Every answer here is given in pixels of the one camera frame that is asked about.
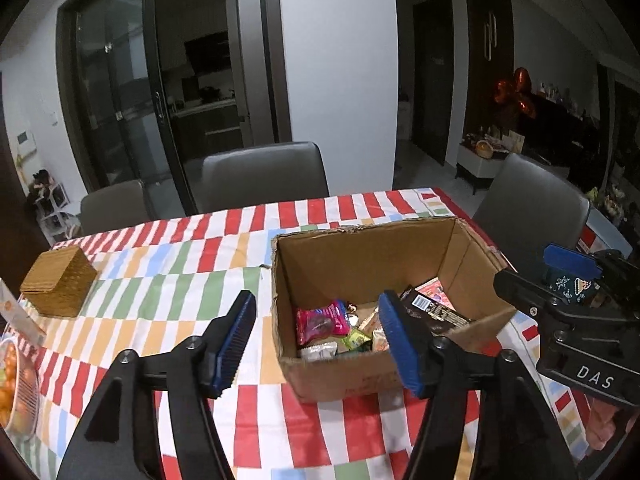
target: wicker box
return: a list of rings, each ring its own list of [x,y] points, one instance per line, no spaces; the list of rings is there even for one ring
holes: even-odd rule
[[[77,246],[38,256],[20,292],[42,316],[75,317],[98,272]]]

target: dark wooden door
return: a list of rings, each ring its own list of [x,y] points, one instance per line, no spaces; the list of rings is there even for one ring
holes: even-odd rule
[[[494,85],[513,78],[511,0],[466,0],[469,22],[469,75],[465,133],[493,123]]]
[[[40,253],[49,244],[25,207],[22,186],[15,171],[2,109],[0,74],[0,278],[17,298],[20,284]]]
[[[451,0],[414,5],[415,87],[412,139],[444,164],[453,96]]]

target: open cardboard box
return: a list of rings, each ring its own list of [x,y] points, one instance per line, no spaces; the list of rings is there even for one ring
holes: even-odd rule
[[[494,292],[507,261],[457,218],[278,235],[273,242],[273,339],[286,380],[303,402],[338,400],[401,386],[388,351],[306,362],[298,358],[295,309],[335,299],[370,312],[385,289],[400,294],[438,276],[456,310],[474,319],[446,335],[480,351],[515,309]]]

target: striped tablecloth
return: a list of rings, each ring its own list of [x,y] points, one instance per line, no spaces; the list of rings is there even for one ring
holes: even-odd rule
[[[284,381],[271,339],[271,239],[279,233],[398,221],[417,216],[464,217],[439,190],[412,189],[251,206],[160,220],[64,242],[77,244],[99,271],[75,319],[39,317],[44,347],[20,348],[40,377],[36,435],[16,446],[43,480],[53,480],[82,411],[125,348],[140,355],[169,351],[225,314],[246,288],[258,319],[234,386],[211,403],[213,418],[238,480],[398,479],[408,461],[425,402],[383,392],[335,402],[300,404]],[[486,349],[515,349],[538,380],[576,458],[587,443],[584,396],[540,378],[535,323],[516,314]],[[156,395],[167,480],[180,479],[166,393]],[[478,396],[470,392],[463,449],[474,448]],[[462,454],[469,457],[470,452]],[[470,463],[461,460],[459,478]]]

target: tiled floor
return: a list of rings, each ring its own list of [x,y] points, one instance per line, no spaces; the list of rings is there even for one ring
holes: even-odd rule
[[[396,173],[394,189],[411,187],[439,187],[469,216],[478,209],[486,190],[473,195],[471,184],[455,178],[456,170],[449,164],[441,166],[410,140],[396,144]]]

